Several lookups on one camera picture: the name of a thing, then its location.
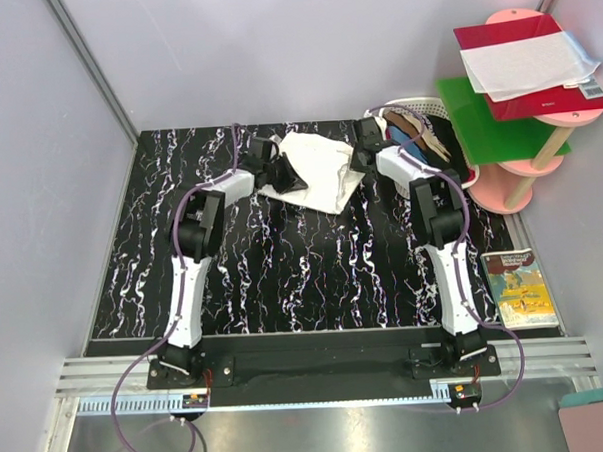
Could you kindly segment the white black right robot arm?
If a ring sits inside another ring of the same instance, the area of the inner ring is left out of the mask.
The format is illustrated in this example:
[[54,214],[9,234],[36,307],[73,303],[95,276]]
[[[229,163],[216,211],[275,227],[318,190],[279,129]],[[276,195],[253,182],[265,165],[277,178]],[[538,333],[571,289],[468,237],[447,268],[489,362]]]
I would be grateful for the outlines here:
[[432,262],[441,297],[442,328],[451,338],[476,337],[475,310],[467,268],[469,208],[452,169],[440,171],[411,157],[384,138],[373,117],[352,123],[355,138],[350,169],[383,175],[409,190],[410,223],[418,245]]

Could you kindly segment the red plastic folder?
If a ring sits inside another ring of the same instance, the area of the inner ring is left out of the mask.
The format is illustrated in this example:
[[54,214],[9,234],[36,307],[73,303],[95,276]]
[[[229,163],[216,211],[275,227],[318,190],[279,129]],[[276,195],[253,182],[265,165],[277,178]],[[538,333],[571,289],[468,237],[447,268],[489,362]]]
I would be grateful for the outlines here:
[[498,121],[603,110],[591,58],[548,14],[454,30],[473,90]]

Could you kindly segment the green plastic sheet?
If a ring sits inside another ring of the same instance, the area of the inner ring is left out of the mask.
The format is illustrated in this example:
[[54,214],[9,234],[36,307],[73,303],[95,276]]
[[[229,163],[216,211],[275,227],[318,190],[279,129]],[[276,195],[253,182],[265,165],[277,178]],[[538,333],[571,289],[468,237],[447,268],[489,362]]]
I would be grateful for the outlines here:
[[556,129],[534,118],[496,120],[468,78],[440,79],[435,86],[471,165],[533,159]]

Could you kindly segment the pink two-tier stand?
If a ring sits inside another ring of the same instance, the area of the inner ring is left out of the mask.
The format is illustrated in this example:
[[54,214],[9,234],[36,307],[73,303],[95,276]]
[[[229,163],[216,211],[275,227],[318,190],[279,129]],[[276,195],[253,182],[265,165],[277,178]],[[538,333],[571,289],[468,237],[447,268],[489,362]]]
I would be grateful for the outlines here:
[[597,99],[585,111],[499,121],[468,78],[454,78],[451,86],[452,93],[441,87],[441,98],[468,163],[479,168],[469,195],[492,213],[513,214],[527,206],[534,182],[554,172],[570,152],[572,132],[603,114],[603,99]]

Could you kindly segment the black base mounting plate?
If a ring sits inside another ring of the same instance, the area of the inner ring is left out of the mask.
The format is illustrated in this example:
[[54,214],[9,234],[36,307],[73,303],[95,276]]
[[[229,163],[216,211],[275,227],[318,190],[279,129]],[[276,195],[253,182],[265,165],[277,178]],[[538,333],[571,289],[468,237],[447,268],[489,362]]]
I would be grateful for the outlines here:
[[202,386],[236,387],[251,380],[303,379],[353,375],[395,375],[415,380],[498,377],[501,366],[493,346],[476,358],[451,364],[439,345],[384,346],[213,354],[200,360],[199,376],[149,363],[146,386],[151,390]]

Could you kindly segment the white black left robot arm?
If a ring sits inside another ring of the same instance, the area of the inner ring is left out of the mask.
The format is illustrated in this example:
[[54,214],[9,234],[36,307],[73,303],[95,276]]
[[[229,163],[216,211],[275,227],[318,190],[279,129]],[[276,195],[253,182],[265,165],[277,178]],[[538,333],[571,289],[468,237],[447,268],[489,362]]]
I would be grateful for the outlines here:
[[164,343],[158,363],[184,387],[203,376],[202,304],[209,267],[225,236],[225,210],[264,187],[286,194],[304,191],[279,138],[255,138],[238,165],[207,183],[183,189],[176,198],[169,225],[173,286]]

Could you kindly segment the white perforated plastic basket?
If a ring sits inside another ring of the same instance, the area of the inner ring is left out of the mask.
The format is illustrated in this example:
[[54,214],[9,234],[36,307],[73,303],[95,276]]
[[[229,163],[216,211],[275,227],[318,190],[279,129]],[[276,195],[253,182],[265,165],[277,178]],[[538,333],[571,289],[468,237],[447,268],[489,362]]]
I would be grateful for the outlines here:
[[392,100],[368,110],[391,145],[377,158],[377,170],[409,197],[408,185],[435,172],[453,170],[464,190],[478,180],[479,167],[471,165],[442,102],[435,97]]

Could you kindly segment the black printed t-shirt in basket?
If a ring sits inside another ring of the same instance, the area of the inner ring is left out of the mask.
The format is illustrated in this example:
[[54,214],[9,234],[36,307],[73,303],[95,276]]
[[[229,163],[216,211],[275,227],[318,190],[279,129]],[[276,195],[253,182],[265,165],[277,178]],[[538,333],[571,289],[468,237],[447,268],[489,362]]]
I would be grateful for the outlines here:
[[475,178],[449,120],[433,114],[419,120],[409,112],[394,110],[385,112],[383,118],[388,138],[404,144],[406,152],[419,162],[438,170],[453,169],[463,184]]

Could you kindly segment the white mesh cloth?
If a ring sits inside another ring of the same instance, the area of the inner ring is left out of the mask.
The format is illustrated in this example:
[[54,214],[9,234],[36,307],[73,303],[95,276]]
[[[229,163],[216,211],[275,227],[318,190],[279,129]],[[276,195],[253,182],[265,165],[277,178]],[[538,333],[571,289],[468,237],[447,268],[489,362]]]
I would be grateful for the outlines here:
[[461,52],[461,58],[473,90],[493,102],[581,83],[601,65],[575,36],[564,30],[469,48]]

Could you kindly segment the white daisy print t-shirt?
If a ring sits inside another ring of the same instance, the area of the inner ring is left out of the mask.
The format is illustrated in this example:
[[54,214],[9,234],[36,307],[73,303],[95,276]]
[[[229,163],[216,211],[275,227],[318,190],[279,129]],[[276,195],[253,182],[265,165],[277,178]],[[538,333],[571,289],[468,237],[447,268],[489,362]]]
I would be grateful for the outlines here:
[[363,173],[350,169],[352,147],[344,141],[291,131],[280,142],[279,151],[286,154],[308,188],[279,194],[266,185],[258,191],[261,196],[338,215],[364,179]]

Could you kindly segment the pink board corner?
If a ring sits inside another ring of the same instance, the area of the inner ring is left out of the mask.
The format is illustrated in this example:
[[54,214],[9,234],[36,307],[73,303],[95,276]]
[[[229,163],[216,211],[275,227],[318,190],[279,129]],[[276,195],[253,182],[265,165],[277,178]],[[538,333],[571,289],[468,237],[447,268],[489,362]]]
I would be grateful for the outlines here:
[[570,452],[603,452],[603,402],[559,410]]

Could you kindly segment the teal cloth edge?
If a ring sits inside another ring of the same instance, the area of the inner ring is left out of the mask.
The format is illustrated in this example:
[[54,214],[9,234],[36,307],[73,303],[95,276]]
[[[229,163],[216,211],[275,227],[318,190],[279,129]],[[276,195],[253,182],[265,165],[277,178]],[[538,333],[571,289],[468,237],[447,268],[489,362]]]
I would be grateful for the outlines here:
[[561,408],[591,405],[603,402],[603,387],[565,395],[559,402]]

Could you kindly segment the yellow illustrated paperback book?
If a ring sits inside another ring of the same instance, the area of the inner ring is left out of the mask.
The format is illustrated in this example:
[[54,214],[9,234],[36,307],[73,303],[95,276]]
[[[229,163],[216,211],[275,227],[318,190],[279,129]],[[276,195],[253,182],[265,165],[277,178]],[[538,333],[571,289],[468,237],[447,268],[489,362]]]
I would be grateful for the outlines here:
[[481,264],[497,311],[507,328],[545,329],[560,325],[531,248],[484,253]]

